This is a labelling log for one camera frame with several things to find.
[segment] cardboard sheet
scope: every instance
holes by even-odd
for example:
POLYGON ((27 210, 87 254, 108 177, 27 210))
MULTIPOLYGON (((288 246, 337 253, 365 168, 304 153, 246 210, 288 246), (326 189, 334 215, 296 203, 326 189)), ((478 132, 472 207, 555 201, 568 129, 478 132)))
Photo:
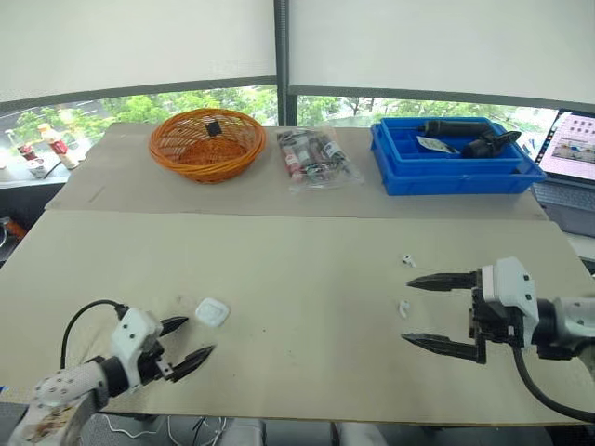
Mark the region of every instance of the cardboard sheet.
MULTIPOLYGON (((25 402, 59 368, 71 316, 111 298, 159 318, 191 320, 163 339, 165 356, 217 344, 176 384, 151 383, 107 410, 142 413, 526 425, 571 422, 524 388, 509 348, 486 365, 438 356, 400 338, 427 332, 467 340, 470 295, 407 288, 439 271, 517 256, 539 297, 595 296, 595 283, 560 230, 543 221, 143 215, 48 211, 0 269, 1 400, 25 402), (411 255, 417 268, 403 264, 411 255), (193 318, 205 297, 231 308, 219 328, 193 318), (398 312, 411 303, 409 317, 398 312)), ((75 325, 67 365, 109 353, 116 324, 93 308, 75 325)), ((595 410, 578 360, 526 355, 553 399, 595 410)))

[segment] laptop screen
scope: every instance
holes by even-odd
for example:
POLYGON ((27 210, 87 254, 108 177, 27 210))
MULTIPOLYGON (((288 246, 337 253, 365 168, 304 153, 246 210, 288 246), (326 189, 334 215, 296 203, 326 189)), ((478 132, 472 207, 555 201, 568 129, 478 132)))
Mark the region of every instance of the laptop screen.
POLYGON ((595 114, 560 110, 536 161, 550 177, 595 182, 595 114))

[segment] white label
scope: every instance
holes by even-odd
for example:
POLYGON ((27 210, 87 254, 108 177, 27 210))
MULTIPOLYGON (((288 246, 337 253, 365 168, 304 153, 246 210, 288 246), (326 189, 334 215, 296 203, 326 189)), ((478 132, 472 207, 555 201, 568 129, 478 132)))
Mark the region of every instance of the white label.
POLYGON ((332 158, 335 153, 340 153, 341 148, 336 144, 336 142, 329 142, 324 146, 324 151, 329 158, 332 158))
POLYGON ((294 155, 293 153, 289 153, 287 156, 285 156, 285 163, 287 165, 299 164, 299 161, 296 155, 294 155))
POLYGON ((444 153, 458 153, 456 149, 444 144, 439 139, 417 137, 417 141, 426 149, 431 151, 443 151, 444 153))

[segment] window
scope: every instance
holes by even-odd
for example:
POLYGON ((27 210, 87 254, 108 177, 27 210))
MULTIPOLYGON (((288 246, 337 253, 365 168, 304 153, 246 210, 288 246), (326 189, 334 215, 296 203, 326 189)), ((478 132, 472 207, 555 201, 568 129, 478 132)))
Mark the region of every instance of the window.
POLYGON ((556 117, 556 110, 439 100, 300 96, 297 125, 368 127, 385 117, 481 116, 522 132, 519 144, 535 158, 556 117))
MULTIPOLYGON (((157 124, 180 112, 200 108, 222 108, 248 114, 263 125, 277 125, 276 85, 243 86, 213 90, 183 91, 107 98, 35 107, 0 115, 0 157, 8 168, 23 164, 17 147, 32 144, 35 153, 52 157, 37 126, 48 123, 60 131, 74 151, 86 152, 97 143, 112 123, 157 124)), ((28 179, 33 179, 26 172, 28 179)))

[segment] laptop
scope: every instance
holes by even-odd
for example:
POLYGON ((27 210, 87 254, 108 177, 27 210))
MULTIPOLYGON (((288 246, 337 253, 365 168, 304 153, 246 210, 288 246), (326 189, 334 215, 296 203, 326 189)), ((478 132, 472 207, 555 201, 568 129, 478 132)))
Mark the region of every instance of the laptop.
POLYGON ((595 237, 595 113, 558 111, 536 162, 548 179, 533 190, 549 218, 595 237))

